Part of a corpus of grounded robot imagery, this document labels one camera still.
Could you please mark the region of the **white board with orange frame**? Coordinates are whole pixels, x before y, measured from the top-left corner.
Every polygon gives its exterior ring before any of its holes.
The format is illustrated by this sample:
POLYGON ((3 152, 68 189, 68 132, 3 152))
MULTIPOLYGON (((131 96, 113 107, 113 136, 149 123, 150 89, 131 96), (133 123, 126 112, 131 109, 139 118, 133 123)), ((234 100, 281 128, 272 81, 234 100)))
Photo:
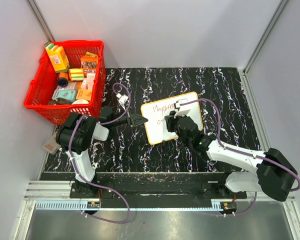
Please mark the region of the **white board with orange frame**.
POLYGON ((198 99, 198 94, 192 91, 145 103, 140 107, 142 116, 148 119, 144 126, 150 145, 178 138, 176 133, 167 131, 166 121, 160 122, 160 120, 165 119, 170 111, 176 111, 174 104, 180 99, 187 99, 188 102, 191 102, 198 99))

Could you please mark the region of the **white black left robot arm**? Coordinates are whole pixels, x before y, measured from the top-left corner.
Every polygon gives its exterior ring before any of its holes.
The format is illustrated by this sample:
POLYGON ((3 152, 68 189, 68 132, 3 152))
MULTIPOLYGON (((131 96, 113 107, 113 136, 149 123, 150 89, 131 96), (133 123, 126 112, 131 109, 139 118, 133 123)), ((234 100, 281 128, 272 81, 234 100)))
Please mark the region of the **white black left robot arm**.
POLYGON ((99 117, 71 113, 56 133, 56 143, 69 156, 75 171, 75 179, 81 184, 81 192, 88 198, 97 195, 96 173, 92 167, 89 147, 92 140, 106 142, 111 139, 114 127, 127 125, 136 127, 148 122, 146 117, 132 112, 123 111, 116 116, 111 107, 100 110, 99 117))

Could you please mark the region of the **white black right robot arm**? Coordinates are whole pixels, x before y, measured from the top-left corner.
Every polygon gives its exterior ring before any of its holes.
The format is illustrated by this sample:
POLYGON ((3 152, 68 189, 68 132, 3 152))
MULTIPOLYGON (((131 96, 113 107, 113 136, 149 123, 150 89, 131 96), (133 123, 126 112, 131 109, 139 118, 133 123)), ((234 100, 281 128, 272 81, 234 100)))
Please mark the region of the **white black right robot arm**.
POLYGON ((264 152, 227 145, 199 130, 191 117, 177 116, 175 111, 164 119, 167 131, 175 133, 193 154, 245 170, 230 173, 218 184, 217 192, 221 197, 229 198, 237 192, 263 192, 284 202, 293 190, 298 173, 278 149, 269 148, 264 152))

